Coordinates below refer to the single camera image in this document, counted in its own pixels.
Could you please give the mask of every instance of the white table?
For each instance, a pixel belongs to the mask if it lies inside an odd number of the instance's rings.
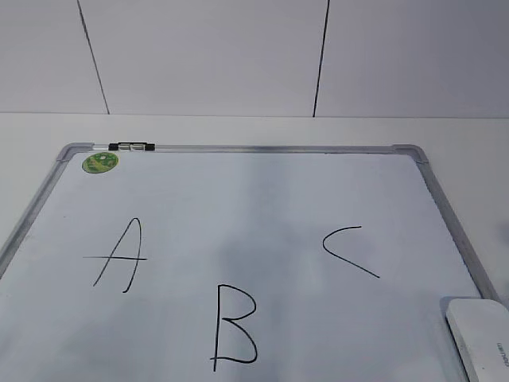
[[[291,119],[0,114],[0,242],[70,142],[391,145],[426,152],[509,306],[509,119]]]

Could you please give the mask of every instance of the whiteboard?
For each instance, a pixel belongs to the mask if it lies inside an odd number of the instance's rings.
[[[90,154],[0,280],[1,381],[465,380],[479,292],[410,156]]]

